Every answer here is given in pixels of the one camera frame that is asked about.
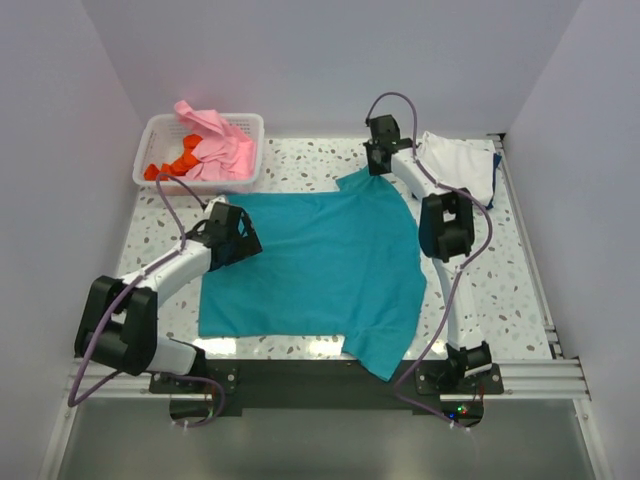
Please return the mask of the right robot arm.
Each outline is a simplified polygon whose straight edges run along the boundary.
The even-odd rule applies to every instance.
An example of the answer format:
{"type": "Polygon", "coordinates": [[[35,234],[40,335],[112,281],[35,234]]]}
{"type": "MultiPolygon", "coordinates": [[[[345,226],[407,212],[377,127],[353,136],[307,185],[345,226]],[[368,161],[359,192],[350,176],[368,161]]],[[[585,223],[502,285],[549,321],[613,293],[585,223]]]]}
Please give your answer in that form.
{"type": "Polygon", "coordinates": [[[364,143],[369,174],[394,174],[421,201],[419,245],[439,278],[447,324],[446,359],[426,377],[435,388],[469,392],[492,368],[490,347],[481,331],[466,268],[488,246],[477,250],[474,208],[478,202],[466,189],[442,184],[417,157],[417,142],[401,136],[391,115],[368,116],[370,139],[364,143]]]}

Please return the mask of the teal t shirt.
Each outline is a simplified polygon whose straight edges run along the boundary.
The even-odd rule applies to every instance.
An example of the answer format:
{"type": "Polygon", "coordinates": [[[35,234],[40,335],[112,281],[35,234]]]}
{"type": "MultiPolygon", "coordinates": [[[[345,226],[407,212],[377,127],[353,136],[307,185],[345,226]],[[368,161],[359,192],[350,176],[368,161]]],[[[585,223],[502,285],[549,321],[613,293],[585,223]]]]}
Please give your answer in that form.
{"type": "Polygon", "coordinates": [[[200,336],[341,335],[343,352],[391,379],[427,286],[417,225],[386,179],[360,170],[336,184],[232,196],[263,250],[203,276],[200,336]]]}

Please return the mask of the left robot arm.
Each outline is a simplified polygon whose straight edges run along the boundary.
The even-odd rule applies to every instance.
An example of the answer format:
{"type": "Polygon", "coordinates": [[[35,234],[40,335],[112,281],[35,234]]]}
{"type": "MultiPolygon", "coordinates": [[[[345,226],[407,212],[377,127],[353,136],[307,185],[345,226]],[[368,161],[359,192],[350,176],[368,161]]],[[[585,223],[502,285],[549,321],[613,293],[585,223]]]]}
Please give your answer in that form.
{"type": "Polygon", "coordinates": [[[192,280],[261,252],[245,209],[223,199],[209,202],[202,219],[146,268],[119,278],[101,276],[92,283],[75,356],[132,376],[172,374],[183,391],[200,390],[208,375],[204,351],[161,337],[159,309],[192,280]]]}

